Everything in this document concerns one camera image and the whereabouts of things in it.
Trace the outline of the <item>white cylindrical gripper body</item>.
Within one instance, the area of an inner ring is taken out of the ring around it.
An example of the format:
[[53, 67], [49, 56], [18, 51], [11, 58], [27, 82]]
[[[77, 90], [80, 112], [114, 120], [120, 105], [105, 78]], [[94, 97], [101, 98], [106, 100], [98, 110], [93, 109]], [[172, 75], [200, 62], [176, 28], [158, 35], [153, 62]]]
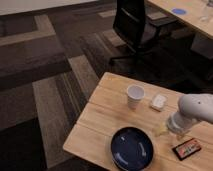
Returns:
[[169, 116], [166, 121], [166, 126], [169, 131], [177, 135], [186, 134], [195, 124], [196, 119], [188, 118], [182, 115], [179, 111]]

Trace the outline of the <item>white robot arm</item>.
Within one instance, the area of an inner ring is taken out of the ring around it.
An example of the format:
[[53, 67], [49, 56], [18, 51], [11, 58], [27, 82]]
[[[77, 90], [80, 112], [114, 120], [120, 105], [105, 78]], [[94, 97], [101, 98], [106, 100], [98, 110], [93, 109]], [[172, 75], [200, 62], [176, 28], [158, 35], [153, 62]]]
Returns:
[[213, 94], [185, 94], [178, 100], [177, 111], [155, 127], [153, 134], [158, 137], [171, 132], [183, 137], [201, 122], [213, 125]]

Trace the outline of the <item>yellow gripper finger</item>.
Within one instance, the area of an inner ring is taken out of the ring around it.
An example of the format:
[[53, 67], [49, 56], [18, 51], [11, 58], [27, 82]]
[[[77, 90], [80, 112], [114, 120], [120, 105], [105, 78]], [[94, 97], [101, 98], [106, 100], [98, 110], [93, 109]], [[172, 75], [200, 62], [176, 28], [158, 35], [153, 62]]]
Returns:
[[153, 129], [153, 134], [155, 137], [167, 134], [168, 132], [169, 130], [166, 123], [161, 123]]
[[186, 134], [177, 134], [176, 139], [177, 140], [182, 140], [185, 137]]

